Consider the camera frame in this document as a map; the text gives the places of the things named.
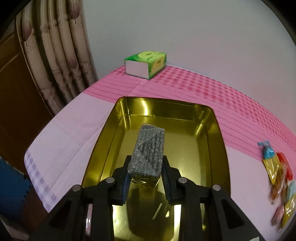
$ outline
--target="beige curtain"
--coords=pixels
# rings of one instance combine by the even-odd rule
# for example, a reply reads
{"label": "beige curtain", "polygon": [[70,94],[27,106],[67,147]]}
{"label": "beige curtain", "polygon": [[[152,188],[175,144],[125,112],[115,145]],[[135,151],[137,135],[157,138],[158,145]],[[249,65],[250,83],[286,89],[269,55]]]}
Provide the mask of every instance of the beige curtain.
{"label": "beige curtain", "polygon": [[21,14],[16,23],[21,25],[18,34],[22,35],[19,38],[28,67],[49,109],[56,115],[96,81],[82,28],[80,3],[33,0]]}

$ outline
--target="yellow packet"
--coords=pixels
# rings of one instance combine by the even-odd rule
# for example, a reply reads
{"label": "yellow packet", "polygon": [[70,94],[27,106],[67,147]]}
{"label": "yellow packet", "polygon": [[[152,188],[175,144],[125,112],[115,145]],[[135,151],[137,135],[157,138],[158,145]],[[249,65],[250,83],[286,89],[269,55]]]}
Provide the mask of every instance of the yellow packet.
{"label": "yellow packet", "polygon": [[268,176],[270,178],[270,181],[272,185],[274,185],[276,182],[276,175],[277,175],[278,169],[280,168],[279,158],[275,154],[273,157],[269,159],[263,159],[263,162],[267,170]]}
{"label": "yellow packet", "polygon": [[285,213],[283,216],[283,221],[281,223],[282,227],[284,227],[287,224],[290,217],[293,215],[295,202],[296,202],[296,194],[293,194],[293,196],[289,199],[289,201],[285,205]]}

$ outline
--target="green tissue box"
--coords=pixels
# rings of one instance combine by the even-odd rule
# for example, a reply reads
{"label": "green tissue box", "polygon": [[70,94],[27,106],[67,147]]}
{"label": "green tissue box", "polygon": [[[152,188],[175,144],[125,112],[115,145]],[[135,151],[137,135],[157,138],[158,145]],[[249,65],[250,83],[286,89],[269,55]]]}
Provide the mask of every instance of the green tissue box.
{"label": "green tissue box", "polygon": [[151,79],[166,66],[166,53],[144,51],[124,60],[126,73]]}

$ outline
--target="snack package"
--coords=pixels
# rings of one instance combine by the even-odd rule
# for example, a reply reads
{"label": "snack package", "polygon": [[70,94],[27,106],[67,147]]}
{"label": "snack package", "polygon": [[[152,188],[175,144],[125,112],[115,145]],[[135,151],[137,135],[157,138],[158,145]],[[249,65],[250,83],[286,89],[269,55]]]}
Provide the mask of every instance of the snack package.
{"label": "snack package", "polygon": [[281,202],[285,204],[287,201],[288,180],[285,178],[283,189],[281,190]]}
{"label": "snack package", "polygon": [[280,166],[278,156],[274,155],[272,158],[263,159],[263,163],[264,163],[265,168],[267,170],[270,181],[271,181],[272,185],[274,185],[276,182],[276,176],[277,176],[278,169]]}
{"label": "snack package", "polygon": [[292,197],[289,199],[289,201],[285,205],[285,212],[283,216],[283,221],[281,223],[282,228],[287,224],[290,217],[294,213],[295,201],[296,201],[296,194],[293,194]]}
{"label": "snack package", "polygon": [[269,141],[258,142],[258,145],[261,147],[264,159],[272,158],[275,155]]}
{"label": "snack package", "polygon": [[142,124],[131,160],[128,174],[132,182],[155,187],[161,175],[165,130]]}
{"label": "snack package", "polygon": [[276,154],[277,154],[277,156],[279,158],[279,161],[281,163],[284,163],[286,165],[286,167],[287,167],[287,176],[286,176],[286,178],[288,179],[288,181],[293,180],[293,173],[292,173],[291,167],[290,167],[285,155],[283,153],[281,153],[281,152],[279,152],[279,153],[277,152]]}
{"label": "snack package", "polygon": [[277,225],[283,218],[284,213],[285,213],[284,205],[279,205],[274,213],[274,216],[271,219],[271,225],[272,226]]}
{"label": "snack package", "polygon": [[288,202],[291,199],[291,197],[293,196],[293,194],[295,194],[295,193],[296,193],[296,181],[292,180],[289,182],[286,202]]}
{"label": "snack package", "polygon": [[287,173],[286,166],[281,165],[277,172],[275,184],[271,187],[271,191],[270,191],[269,197],[271,199],[272,204],[274,203],[274,200],[278,197],[278,195],[281,193],[283,189],[285,179],[286,179],[286,173]]}

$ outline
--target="pink checkered tablecloth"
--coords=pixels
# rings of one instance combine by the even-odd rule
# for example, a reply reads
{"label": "pink checkered tablecloth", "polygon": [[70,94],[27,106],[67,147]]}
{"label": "pink checkered tablecloth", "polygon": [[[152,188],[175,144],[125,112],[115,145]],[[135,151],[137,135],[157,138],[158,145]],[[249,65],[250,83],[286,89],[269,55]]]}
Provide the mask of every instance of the pink checkered tablecloth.
{"label": "pink checkered tablecloth", "polygon": [[208,105],[215,112],[226,146],[261,161],[257,142],[269,140],[296,173],[296,136],[262,105],[206,76],[167,66],[151,80],[143,80],[127,75],[122,66],[84,93],[112,103],[122,96],[144,96]]}
{"label": "pink checkered tablecloth", "polygon": [[270,180],[258,141],[269,140],[296,173],[296,137],[270,111],[241,92],[191,71],[167,66],[151,80],[125,74],[122,66],[72,100],[36,137],[25,166],[49,212],[81,184],[93,147],[114,103],[122,96],[157,97],[210,106],[229,162],[231,197],[268,241],[278,233],[270,220],[279,205],[268,201]]}

